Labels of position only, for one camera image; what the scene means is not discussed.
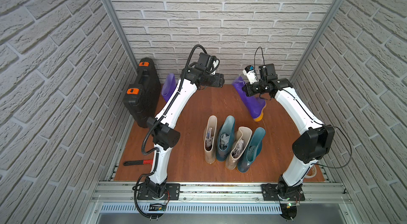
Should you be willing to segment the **purple rain boot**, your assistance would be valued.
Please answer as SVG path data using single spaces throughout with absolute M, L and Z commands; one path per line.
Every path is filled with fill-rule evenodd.
M 161 95 L 165 102 L 168 102 L 177 87 L 174 74 L 168 74 L 162 86 Z
M 250 97 L 246 96 L 245 92 L 242 89 L 243 86 L 245 86 L 245 81 L 241 76 L 236 78 L 233 81 L 232 85 L 238 92 L 243 104 L 248 109 L 252 119 L 255 122 L 261 121 L 264 116 L 263 111 L 266 107 L 266 101 L 263 99 L 260 99 L 259 97 L 255 97 L 255 96 L 250 96 Z

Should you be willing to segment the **beige rain boot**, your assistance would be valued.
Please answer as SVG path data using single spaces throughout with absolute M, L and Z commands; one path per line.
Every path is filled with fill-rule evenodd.
M 232 145 L 232 150 L 226 159 L 226 168 L 233 170 L 236 168 L 238 161 L 243 156 L 250 139 L 252 130 L 248 127 L 239 127 L 235 133 L 235 140 Z
M 211 115 L 207 121 L 204 131 L 204 154 L 205 161 L 209 164 L 215 162 L 216 159 L 216 138 L 217 138 L 217 123 L 218 119 L 215 115 Z

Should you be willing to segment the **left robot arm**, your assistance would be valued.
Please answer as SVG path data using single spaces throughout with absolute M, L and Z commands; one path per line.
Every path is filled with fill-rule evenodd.
M 149 131 L 142 143 L 143 155 L 154 154 L 151 172 L 145 175 L 145 186 L 155 198 L 161 198 L 165 193 L 170 155 L 181 137 L 175 127 L 185 105 L 199 86 L 221 88 L 225 83 L 224 75 L 220 73 L 194 68 L 188 68 L 182 73 L 164 108 L 156 117 L 148 118 Z

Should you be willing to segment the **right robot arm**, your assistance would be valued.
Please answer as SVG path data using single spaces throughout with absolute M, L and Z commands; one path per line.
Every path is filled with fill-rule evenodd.
M 289 114 L 300 137 L 292 145 L 293 159 L 287 170 L 280 176 L 276 187 L 278 195 L 286 199 L 290 194 L 299 193 L 303 180 L 312 166 L 316 165 L 331 148 L 335 128 L 325 125 L 305 106 L 289 80 L 262 79 L 242 87 L 246 96 L 268 93 Z

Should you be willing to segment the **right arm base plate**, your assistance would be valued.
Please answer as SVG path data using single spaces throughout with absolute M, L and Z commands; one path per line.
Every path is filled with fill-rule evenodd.
M 287 186 L 284 183 L 262 184 L 262 196 L 264 201 L 305 201 L 302 184 Z

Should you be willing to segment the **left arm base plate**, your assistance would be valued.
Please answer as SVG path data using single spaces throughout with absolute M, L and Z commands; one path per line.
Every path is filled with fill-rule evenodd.
M 142 183 L 137 189 L 137 200 L 178 200 L 180 184 L 166 183 L 164 185 Z

